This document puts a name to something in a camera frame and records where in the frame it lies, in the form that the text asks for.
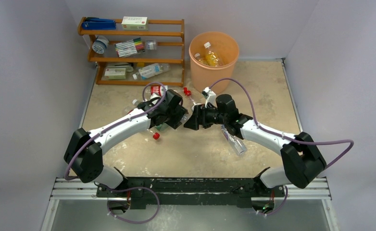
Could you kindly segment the red label bottle red cap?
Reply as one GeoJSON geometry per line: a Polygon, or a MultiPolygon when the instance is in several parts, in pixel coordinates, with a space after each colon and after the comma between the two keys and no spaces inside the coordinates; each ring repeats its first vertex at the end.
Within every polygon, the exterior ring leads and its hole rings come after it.
{"type": "Polygon", "coordinates": [[[203,96],[199,93],[193,93],[187,87],[183,88],[183,93],[188,98],[189,107],[194,111],[195,105],[202,104],[203,96]]]}

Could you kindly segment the orange red tea bottle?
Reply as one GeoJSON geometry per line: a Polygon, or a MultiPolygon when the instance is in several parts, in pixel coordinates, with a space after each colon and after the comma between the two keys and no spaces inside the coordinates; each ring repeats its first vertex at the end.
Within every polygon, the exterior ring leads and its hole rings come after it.
{"type": "Polygon", "coordinates": [[[203,65],[208,65],[206,58],[200,53],[194,54],[194,58],[203,65]]]}

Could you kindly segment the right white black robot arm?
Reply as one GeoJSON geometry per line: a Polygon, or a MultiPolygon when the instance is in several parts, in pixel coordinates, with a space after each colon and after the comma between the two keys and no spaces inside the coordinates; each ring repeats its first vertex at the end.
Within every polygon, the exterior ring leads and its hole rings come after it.
{"type": "Polygon", "coordinates": [[[304,189],[327,167],[308,133],[291,134],[289,140],[278,131],[268,133],[268,129],[257,124],[251,116],[240,113],[228,94],[217,96],[216,106],[211,103],[195,105],[184,127],[199,130],[214,124],[223,125],[230,135],[258,143],[281,157],[282,167],[267,167],[254,178],[254,189],[258,195],[265,196],[274,187],[287,184],[304,189]]]}

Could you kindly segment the clear bottle purple label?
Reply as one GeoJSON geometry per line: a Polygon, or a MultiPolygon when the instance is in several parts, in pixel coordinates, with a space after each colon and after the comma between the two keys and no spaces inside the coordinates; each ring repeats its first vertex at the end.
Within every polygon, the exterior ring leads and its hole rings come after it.
{"type": "Polygon", "coordinates": [[[221,131],[236,155],[243,155],[247,152],[248,149],[243,141],[235,136],[230,135],[224,125],[221,126],[221,131]]]}

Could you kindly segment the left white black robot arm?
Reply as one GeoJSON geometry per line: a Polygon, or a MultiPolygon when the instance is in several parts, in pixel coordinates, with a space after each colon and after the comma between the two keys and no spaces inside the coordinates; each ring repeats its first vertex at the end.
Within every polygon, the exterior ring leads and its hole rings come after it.
{"type": "Polygon", "coordinates": [[[90,131],[75,130],[63,157],[67,163],[65,179],[71,180],[69,173],[73,171],[83,183],[94,181],[109,187],[116,197],[125,195],[125,176],[119,170],[105,166],[103,155],[118,143],[157,125],[165,123],[173,129],[178,128],[187,112],[182,96],[167,90],[161,97],[140,102],[128,114],[108,125],[90,131]]]}

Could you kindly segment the clear plastic bottle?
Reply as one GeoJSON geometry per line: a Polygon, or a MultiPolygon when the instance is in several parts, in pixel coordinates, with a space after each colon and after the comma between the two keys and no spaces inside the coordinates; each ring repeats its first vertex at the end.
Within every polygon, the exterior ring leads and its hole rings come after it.
{"type": "Polygon", "coordinates": [[[215,55],[215,56],[218,56],[219,59],[220,59],[220,61],[223,63],[221,56],[220,56],[219,53],[214,49],[214,47],[211,45],[210,42],[206,42],[206,43],[204,44],[204,48],[205,48],[205,57],[206,57],[207,55],[215,55]]]}

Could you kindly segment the yellow juice bottle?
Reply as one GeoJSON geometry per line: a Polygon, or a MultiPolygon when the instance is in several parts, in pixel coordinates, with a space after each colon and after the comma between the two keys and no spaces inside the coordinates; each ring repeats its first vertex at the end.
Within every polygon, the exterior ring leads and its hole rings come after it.
{"type": "Polygon", "coordinates": [[[206,57],[207,63],[209,66],[217,67],[222,66],[223,63],[220,61],[218,56],[215,55],[207,55],[206,57]]]}

